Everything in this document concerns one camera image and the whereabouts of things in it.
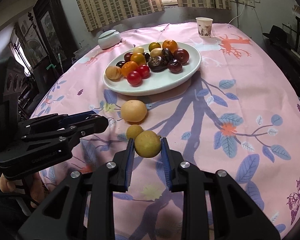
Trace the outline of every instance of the screw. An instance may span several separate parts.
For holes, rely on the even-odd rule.
[[[180,166],[182,167],[182,168],[189,168],[190,167],[190,163],[189,162],[182,162],[182,163],[180,163]]]
[[[115,164],[114,162],[107,163],[107,168],[108,169],[113,169],[115,166],[117,166],[117,164]]]
[[[71,178],[75,179],[75,178],[80,176],[80,172],[79,171],[73,171],[73,172],[71,172],[70,176],[71,176]]]
[[[224,171],[224,170],[219,170],[219,171],[217,172],[217,174],[218,174],[219,177],[225,177],[225,176],[227,176],[227,172]]]

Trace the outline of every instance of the tangerine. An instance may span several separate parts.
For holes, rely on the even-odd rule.
[[[166,40],[162,44],[163,49],[169,49],[173,54],[178,49],[178,44],[173,40]]]
[[[136,69],[138,68],[138,64],[135,63],[134,61],[129,61],[127,62],[126,64],[124,64],[121,68],[121,74],[124,76],[124,77],[127,77],[128,74],[131,72],[131,71],[135,71]]]

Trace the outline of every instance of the hat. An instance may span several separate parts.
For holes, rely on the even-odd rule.
[[[263,35],[276,45],[291,49],[291,46],[287,43],[287,33],[280,27],[273,25],[270,33],[263,33]]]

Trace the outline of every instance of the white plate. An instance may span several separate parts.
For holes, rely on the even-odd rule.
[[[141,47],[145,52],[149,53],[148,47],[150,44],[145,44]],[[198,70],[201,63],[200,52],[189,44],[178,42],[179,49],[186,49],[189,52],[190,59],[188,63],[183,65],[181,73],[174,74],[166,69],[159,73],[150,72],[150,77],[142,80],[142,84],[138,87],[131,86],[127,79],[121,77],[117,81],[109,80],[105,73],[103,73],[103,83],[112,91],[127,96],[148,96],[162,93],[173,89],[182,83],[186,82]],[[133,49],[126,51],[119,57],[115,58],[108,66],[115,66],[119,61],[124,60],[124,55],[132,52]]]

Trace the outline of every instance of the tablecloth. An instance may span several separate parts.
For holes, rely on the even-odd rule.
[[[121,35],[116,46],[104,51],[97,46],[78,60],[32,115],[94,110],[109,120],[104,133],[81,139],[72,159],[40,172],[48,189],[71,171],[93,171],[124,150],[129,124],[120,108],[127,100],[139,99],[149,110],[144,130],[167,137],[171,149],[201,170],[226,170],[284,237],[300,217],[300,101],[276,64],[228,24],[214,24],[212,37],[206,39],[199,37],[196,23]],[[105,87],[102,74],[115,57],[166,39],[200,51],[200,69],[190,80],[165,93],[138,98]],[[182,193],[171,193],[165,186],[160,156],[136,155],[129,191],[114,193],[116,239],[180,239],[182,205]],[[213,234],[211,212],[208,215]]]

